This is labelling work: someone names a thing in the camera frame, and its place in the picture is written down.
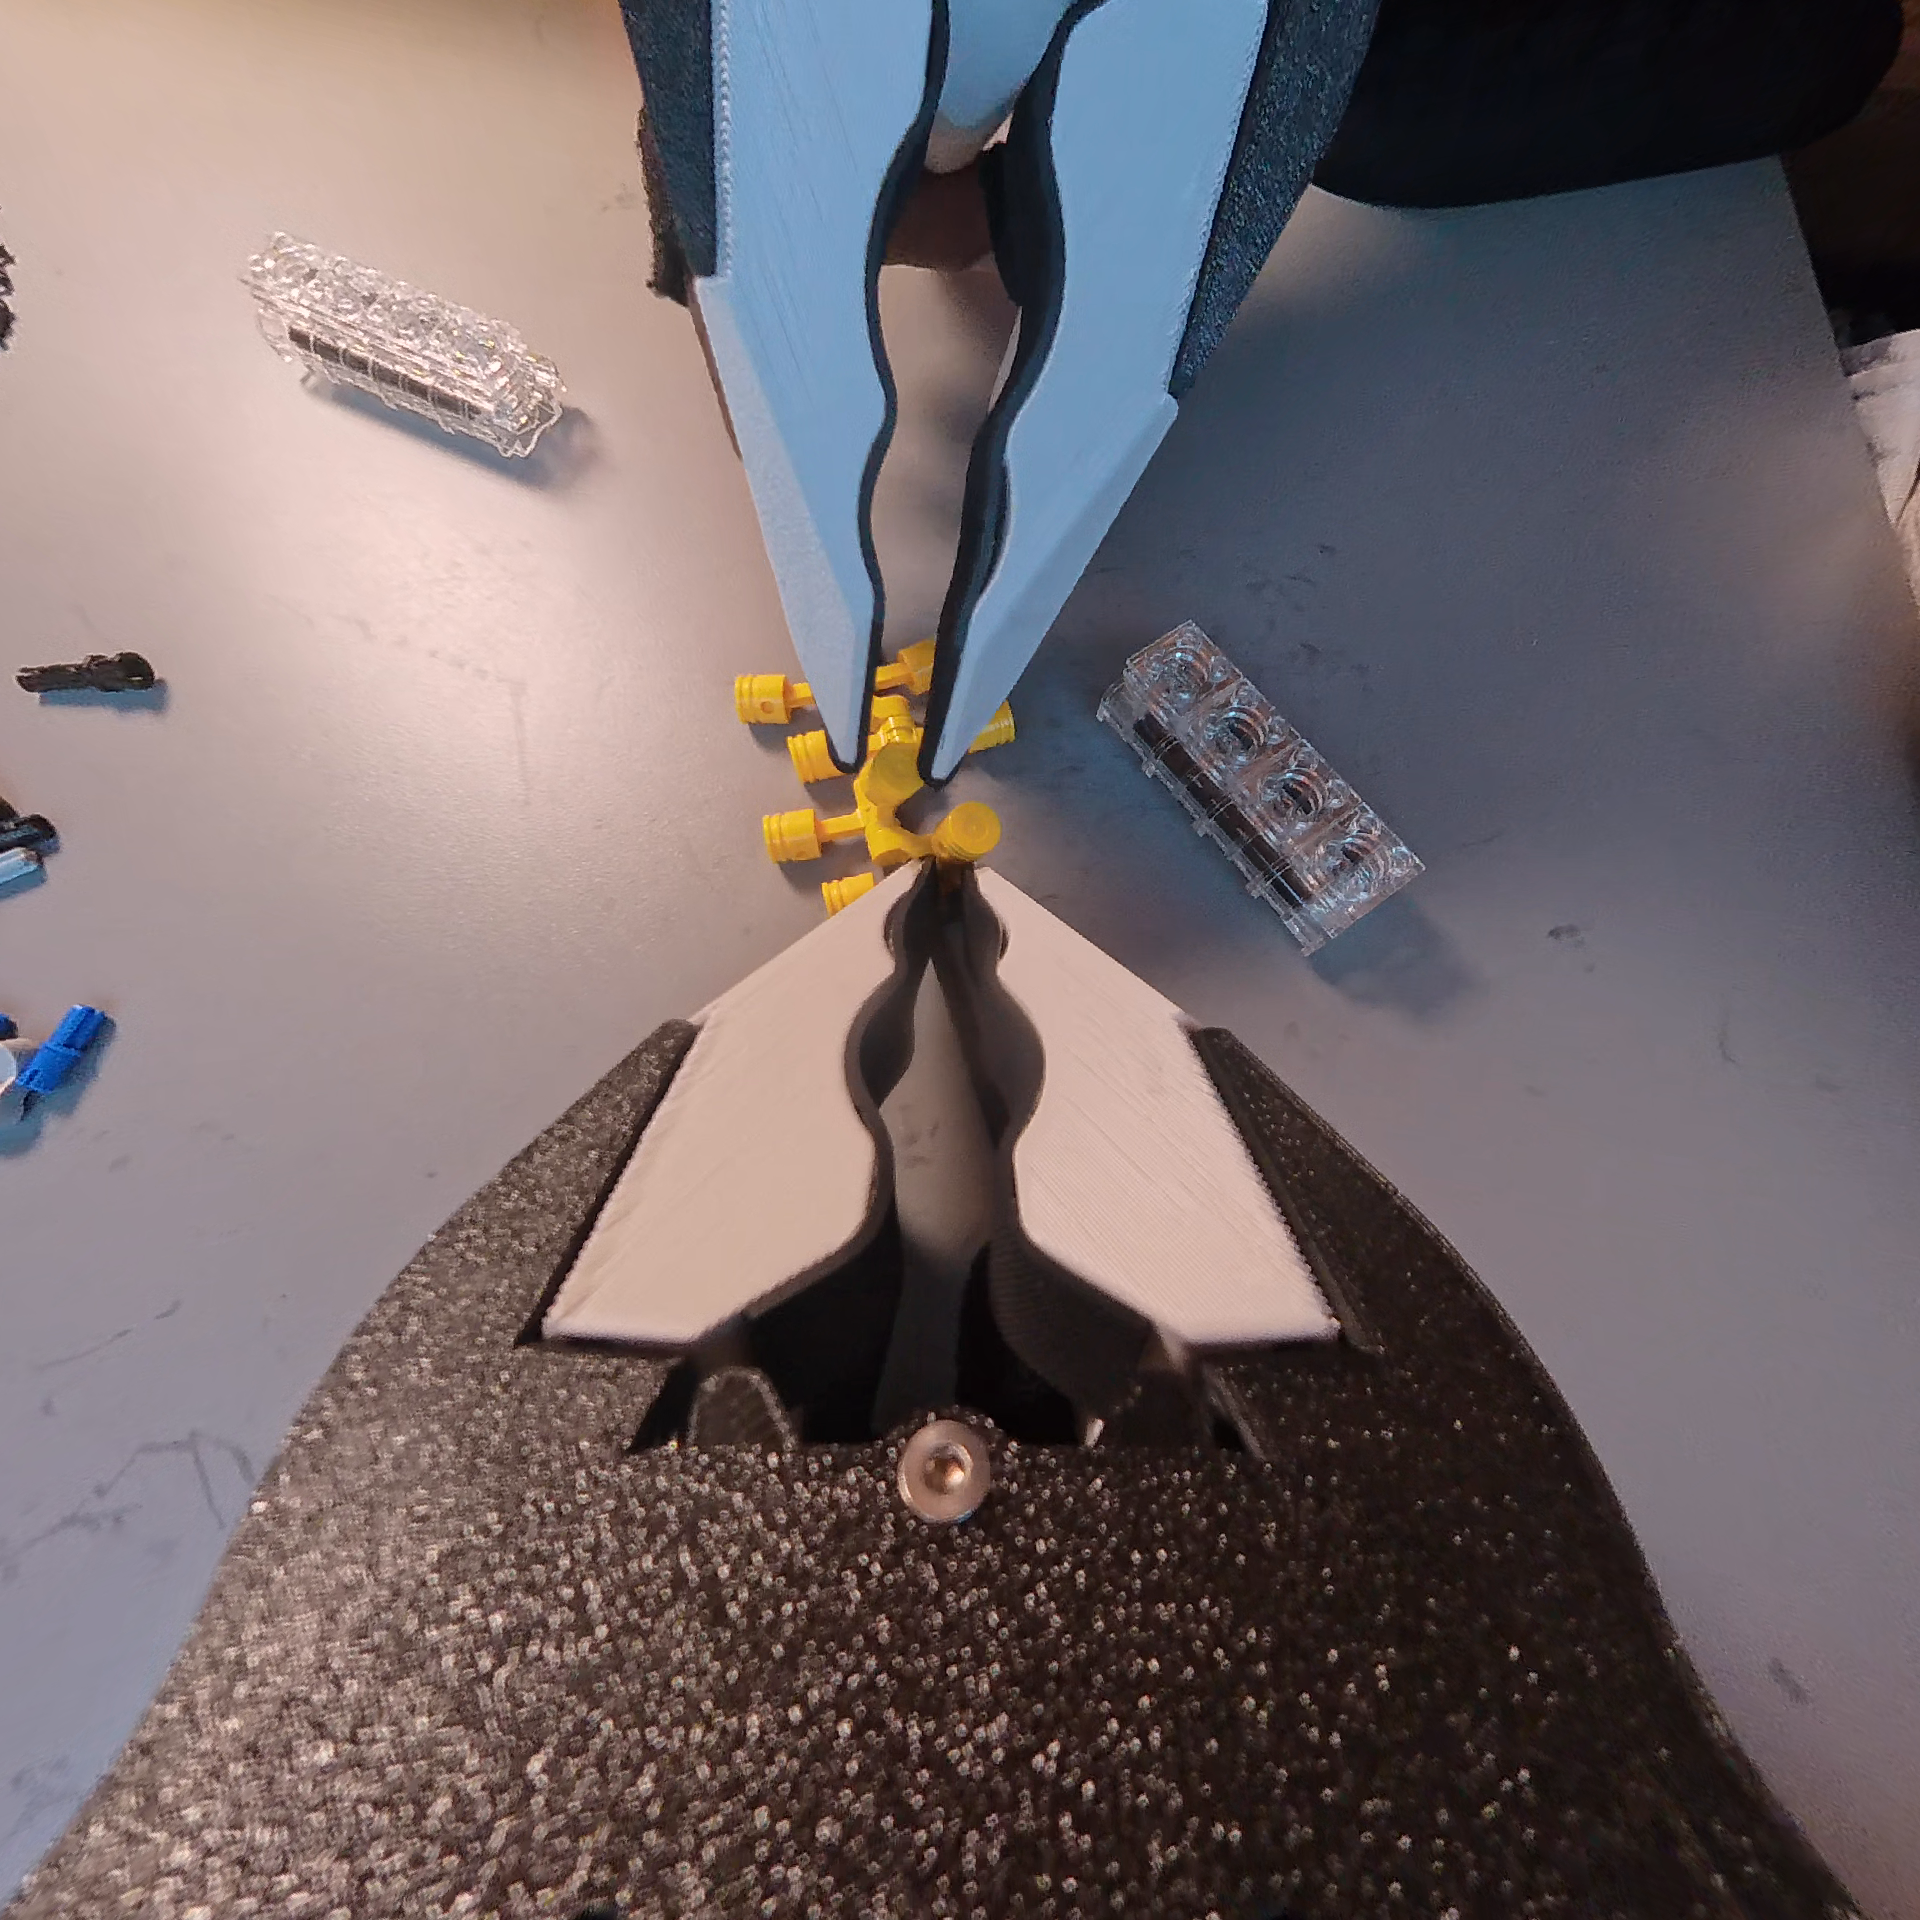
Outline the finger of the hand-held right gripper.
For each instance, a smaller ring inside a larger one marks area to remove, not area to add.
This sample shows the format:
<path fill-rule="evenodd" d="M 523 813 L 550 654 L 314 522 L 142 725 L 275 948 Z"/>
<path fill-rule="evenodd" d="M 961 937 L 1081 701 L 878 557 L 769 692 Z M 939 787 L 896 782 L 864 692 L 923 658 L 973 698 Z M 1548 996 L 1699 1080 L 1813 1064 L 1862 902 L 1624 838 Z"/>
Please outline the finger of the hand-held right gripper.
<path fill-rule="evenodd" d="M 921 177 L 939 2 L 712 10 L 716 274 L 696 284 L 758 531 L 835 762 L 859 764 L 880 661 L 874 488 L 896 428 L 885 237 Z"/>
<path fill-rule="evenodd" d="M 1014 352 L 968 468 L 921 773 L 948 779 L 1114 525 L 1169 392 L 1261 2 L 1077 5 L 1008 138 Z"/>

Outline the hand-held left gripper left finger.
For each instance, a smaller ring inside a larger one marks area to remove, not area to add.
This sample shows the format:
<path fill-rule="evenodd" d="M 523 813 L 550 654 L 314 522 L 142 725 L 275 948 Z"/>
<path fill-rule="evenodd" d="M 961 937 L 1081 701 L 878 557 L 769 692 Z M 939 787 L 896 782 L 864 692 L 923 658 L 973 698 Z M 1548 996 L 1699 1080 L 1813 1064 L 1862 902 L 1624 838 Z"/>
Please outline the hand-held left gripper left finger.
<path fill-rule="evenodd" d="M 904 1291 L 880 1118 L 915 1050 L 926 869 L 698 1018 L 542 1336 L 748 1363 L 786 1403 L 874 1403 Z"/>

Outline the person's right hand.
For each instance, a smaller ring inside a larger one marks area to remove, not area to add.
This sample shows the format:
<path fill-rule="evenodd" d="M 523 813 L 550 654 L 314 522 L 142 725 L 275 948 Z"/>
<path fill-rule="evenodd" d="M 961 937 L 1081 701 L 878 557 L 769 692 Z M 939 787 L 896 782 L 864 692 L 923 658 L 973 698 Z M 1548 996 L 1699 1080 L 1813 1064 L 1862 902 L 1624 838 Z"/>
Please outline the person's right hand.
<path fill-rule="evenodd" d="M 961 274 L 992 259 L 987 153 L 938 174 L 923 170 L 885 244 L 885 262 Z"/>

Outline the clear toy cylinder block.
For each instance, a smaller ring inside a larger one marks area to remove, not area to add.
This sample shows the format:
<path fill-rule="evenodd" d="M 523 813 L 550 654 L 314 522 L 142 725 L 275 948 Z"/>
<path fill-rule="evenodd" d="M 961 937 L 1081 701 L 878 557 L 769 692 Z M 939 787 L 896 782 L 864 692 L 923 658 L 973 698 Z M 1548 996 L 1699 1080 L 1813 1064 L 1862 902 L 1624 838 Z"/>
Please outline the clear toy cylinder block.
<path fill-rule="evenodd" d="M 1424 872 L 1190 621 L 1130 656 L 1096 714 L 1307 953 Z"/>
<path fill-rule="evenodd" d="M 515 328 L 289 234 L 248 261 L 282 360 L 507 458 L 560 420 L 560 372 Z"/>

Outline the yellow piston crankshaft assembly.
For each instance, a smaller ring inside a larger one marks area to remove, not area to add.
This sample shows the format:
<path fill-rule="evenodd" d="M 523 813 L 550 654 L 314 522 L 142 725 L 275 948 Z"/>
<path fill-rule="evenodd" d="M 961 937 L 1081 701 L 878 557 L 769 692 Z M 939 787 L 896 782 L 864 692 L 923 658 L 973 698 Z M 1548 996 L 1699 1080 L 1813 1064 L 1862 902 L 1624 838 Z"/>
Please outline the yellow piston crankshaft assembly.
<path fill-rule="evenodd" d="M 908 862 L 932 858 L 947 867 L 971 867 L 1000 844 L 1002 821 L 985 803 L 953 806 L 928 832 L 915 832 L 900 821 L 900 806 L 923 788 L 923 726 L 913 698 L 928 696 L 934 645 L 934 637 L 923 637 L 880 667 L 866 755 L 851 776 L 853 809 L 826 817 L 817 806 L 793 806 L 762 818 L 762 841 L 776 864 L 818 860 L 840 844 L 864 845 L 866 872 L 822 882 L 827 916 L 870 894 L 885 873 Z M 733 706 L 742 725 L 771 726 L 793 723 L 817 701 L 812 689 L 797 678 L 745 674 L 733 681 Z M 1002 704 L 969 753 L 1006 748 L 1014 736 L 1013 709 Z M 792 733 L 785 746 L 806 787 L 841 777 L 822 730 Z"/>

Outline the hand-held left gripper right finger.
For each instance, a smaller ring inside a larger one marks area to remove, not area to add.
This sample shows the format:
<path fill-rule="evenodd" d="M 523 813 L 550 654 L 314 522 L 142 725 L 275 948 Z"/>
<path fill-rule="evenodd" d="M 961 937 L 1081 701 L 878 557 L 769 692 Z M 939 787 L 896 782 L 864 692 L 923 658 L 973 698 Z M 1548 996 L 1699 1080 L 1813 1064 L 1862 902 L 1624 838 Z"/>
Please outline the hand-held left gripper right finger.
<path fill-rule="evenodd" d="M 955 892 L 955 1026 L 992 1137 L 997 1336 L 1090 1435 L 1164 1360 L 1337 1338 L 1180 1005 L 1013 882 Z"/>

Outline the pile of small toy parts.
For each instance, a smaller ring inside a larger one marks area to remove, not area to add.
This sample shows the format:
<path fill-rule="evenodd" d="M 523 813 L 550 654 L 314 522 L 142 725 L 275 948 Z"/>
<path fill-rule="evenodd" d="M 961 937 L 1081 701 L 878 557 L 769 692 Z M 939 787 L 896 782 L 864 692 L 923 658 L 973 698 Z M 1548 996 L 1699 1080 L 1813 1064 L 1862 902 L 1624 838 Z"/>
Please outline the pile of small toy parts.
<path fill-rule="evenodd" d="M 41 873 L 58 827 L 41 813 L 2 801 L 2 884 L 10 890 Z M 33 1106 L 65 1088 L 80 1070 L 108 1016 L 78 1004 L 68 1009 L 45 1040 L 24 1040 L 12 1016 L 2 1016 L 2 1118 L 26 1120 Z"/>

